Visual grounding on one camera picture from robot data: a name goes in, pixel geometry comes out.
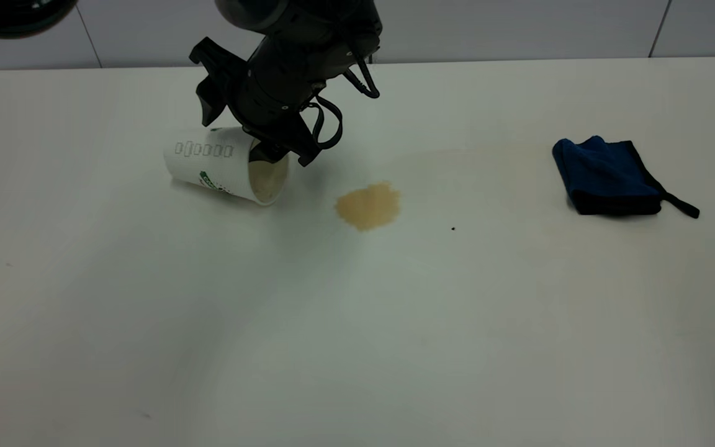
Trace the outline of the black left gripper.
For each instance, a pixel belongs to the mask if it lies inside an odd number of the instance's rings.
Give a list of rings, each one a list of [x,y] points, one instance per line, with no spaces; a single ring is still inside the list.
[[[292,152],[308,165],[343,136],[343,113],[321,92],[329,79],[349,67],[343,40],[321,45],[264,37],[246,63],[246,76],[236,91],[231,111],[258,140],[249,162],[275,164]],[[204,78],[196,88],[202,125],[209,127],[228,105],[229,85]]]

